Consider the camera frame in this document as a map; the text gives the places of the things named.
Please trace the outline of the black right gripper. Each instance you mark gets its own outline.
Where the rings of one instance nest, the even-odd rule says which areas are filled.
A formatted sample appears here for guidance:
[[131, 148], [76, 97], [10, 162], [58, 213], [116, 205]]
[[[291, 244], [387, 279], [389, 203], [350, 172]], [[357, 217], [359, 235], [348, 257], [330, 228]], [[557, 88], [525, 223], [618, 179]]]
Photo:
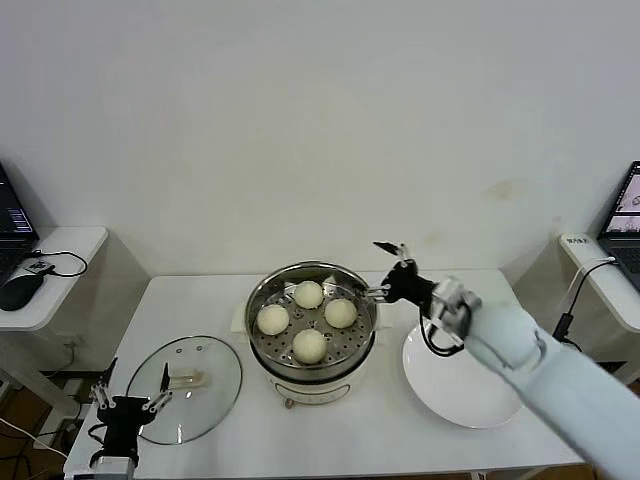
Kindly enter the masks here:
[[396, 303], [406, 300], [416, 306], [430, 306], [436, 283], [419, 275], [417, 264], [404, 243], [374, 241], [373, 244], [396, 258], [382, 285], [367, 289], [367, 299], [373, 303]]

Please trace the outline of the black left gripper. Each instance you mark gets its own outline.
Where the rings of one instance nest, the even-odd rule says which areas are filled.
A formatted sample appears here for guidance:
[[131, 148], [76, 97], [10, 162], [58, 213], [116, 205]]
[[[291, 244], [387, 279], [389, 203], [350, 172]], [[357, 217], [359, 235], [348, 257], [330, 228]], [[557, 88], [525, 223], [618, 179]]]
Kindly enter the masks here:
[[160, 412], [172, 398], [169, 365], [164, 365], [159, 393], [147, 402], [139, 397], [112, 398], [109, 385], [117, 360], [112, 359], [90, 389], [90, 397], [98, 408], [97, 418], [106, 426], [100, 455], [137, 455], [141, 429], [154, 420], [153, 412]]

